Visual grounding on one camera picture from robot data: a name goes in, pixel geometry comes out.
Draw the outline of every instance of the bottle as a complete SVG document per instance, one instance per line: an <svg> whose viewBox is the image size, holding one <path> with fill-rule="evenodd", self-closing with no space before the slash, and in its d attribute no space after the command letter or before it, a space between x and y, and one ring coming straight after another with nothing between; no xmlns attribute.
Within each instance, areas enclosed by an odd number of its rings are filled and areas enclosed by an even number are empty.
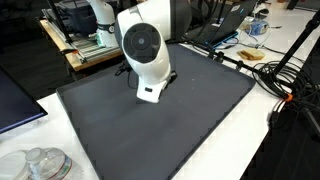
<svg viewBox="0 0 320 180"><path fill-rule="evenodd" d="M83 171L62 150L34 148L26 155L29 180L81 180Z"/></svg>

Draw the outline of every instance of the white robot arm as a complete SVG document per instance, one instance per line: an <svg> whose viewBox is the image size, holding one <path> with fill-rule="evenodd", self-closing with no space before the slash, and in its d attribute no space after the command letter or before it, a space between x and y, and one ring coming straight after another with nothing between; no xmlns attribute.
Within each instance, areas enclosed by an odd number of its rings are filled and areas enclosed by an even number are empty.
<svg viewBox="0 0 320 180"><path fill-rule="evenodd" d="M148 0L118 14L115 35L139 75L138 98L159 102L171 77L165 41L182 36L191 18L188 0Z"/></svg>
<svg viewBox="0 0 320 180"><path fill-rule="evenodd" d="M100 47L118 47L114 36L115 17L112 7L103 0L87 0L97 18L96 39Z"/></svg>

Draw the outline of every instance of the wire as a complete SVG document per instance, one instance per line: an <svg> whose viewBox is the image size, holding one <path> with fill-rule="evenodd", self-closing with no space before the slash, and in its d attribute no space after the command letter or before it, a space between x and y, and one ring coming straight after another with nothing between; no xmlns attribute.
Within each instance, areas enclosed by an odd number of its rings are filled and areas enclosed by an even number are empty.
<svg viewBox="0 0 320 180"><path fill-rule="evenodd" d="M208 16L208 19L207 21L204 23L204 25L202 26L201 30L192 38L194 39L195 37L199 36L203 30L205 29L205 27L210 23L211 21L211 18L213 16L213 14L215 13L216 9L217 9L217 6L218 6L218 0L211 0L211 6L213 6L212 10L210 11L210 14Z"/></svg>
<svg viewBox="0 0 320 180"><path fill-rule="evenodd" d="M286 53L284 53L284 52L281 52L281 51L277 51L277 50L274 50L274 49L271 49L271 48L268 48L267 46L265 46L265 45L262 45L262 47L261 48L263 48L263 49L266 49L266 50L268 50L268 51L271 51L271 52L274 52L274 53L278 53L278 54L283 54L283 55L285 55ZM297 58L297 57L295 57L295 56L292 56L293 58L295 58L295 59L297 59L297 60L299 60L300 62L302 62L302 63L304 63L305 61L304 60L302 60L302 59L300 59L300 58Z"/></svg>
<svg viewBox="0 0 320 180"><path fill-rule="evenodd" d="M203 53L203 54L207 54L208 55L208 52L205 52L205 51L202 51L201 49L197 48L195 45L192 45L193 49Z"/></svg>
<svg viewBox="0 0 320 180"><path fill-rule="evenodd" d="M314 103L314 108L319 106L319 88L312 81L309 74L305 71L301 71L299 66L290 62L279 72L279 74L275 74L274 69L279 62L280 61L272 61L266 64L257 64L255 68L261 66L258 69L262 73L252 73L253 78L266 92L284 100L298 112L301 111L300 107L307 107L305 102ZM289 88L292 92L284 89L283 82L281 82L280 79L291 86Z"/></svg>
<svg viewBox="0 0 320 180"><path fill-rule="evenodd" d="M261 45L263 45L263 43L265 43L268 39L269 39L269 37L270 37L270 35L271 35L271 30L269 29L268 30L268 36L259 44L259 46L258 47L261 47Z"/></svg>
<svg viewBox="0 0 320 180"><path fill-rule="evenodd" d="M129 88L131 88L131 89L137 89L137 88L138 88L137 83L136 83L135 86L132 86L132 85L130 84L130 75L131 75L131 71L128 72L127 84L128 84L128 86L129 86Z"/></svg>

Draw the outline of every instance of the white table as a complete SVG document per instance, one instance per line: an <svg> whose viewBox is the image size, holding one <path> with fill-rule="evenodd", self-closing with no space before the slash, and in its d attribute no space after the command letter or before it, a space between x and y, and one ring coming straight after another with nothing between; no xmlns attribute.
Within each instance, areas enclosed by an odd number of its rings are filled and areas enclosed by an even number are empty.
<svg viewBox="0 0 320 180"><path fill-rule="evenodd" d="M267 21L271 26L283 27L271 30L266 46L286 52L304 30L305 24L313 14L301 10L286 11L281 5L273 4ZM319 34L319 29L313 32L296 56L306 59ZM266 35L257 38L261 42ZM241 39L244 39L245 33L242 33L242 36ZM254 42L253 39L246 38L243 43L250 42ZM224 52L231 58L240 59L236 52L244 48L238 45ZM279 60L282 57L269 51L264 52L266 53L264 60L245 61L245 63L253 66L259 62ZM302 65L293 59L291 62ZM199 147L174 179L239 179L268 132L267 120L278 101L279 99L267 94L256 85ZM15 135L12 134L15 131L12 131L10 138L8 133L0 135L0 157L16 150L57 147L82 166L85 180L98 179L57 95L43 98L39 103L48 111L47 119L30 124L36 124L36 126L25 130L23 134Z"/></svg>

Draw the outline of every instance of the computer screen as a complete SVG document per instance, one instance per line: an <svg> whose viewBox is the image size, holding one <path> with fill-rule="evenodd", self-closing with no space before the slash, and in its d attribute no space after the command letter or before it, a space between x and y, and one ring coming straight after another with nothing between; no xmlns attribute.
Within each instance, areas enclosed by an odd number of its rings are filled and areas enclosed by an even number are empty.
<svg viewBox="0 0 320 180"><path fill-rule="evenodd" d="M47 112L0 65L0 133L47 115Z"/></svg>

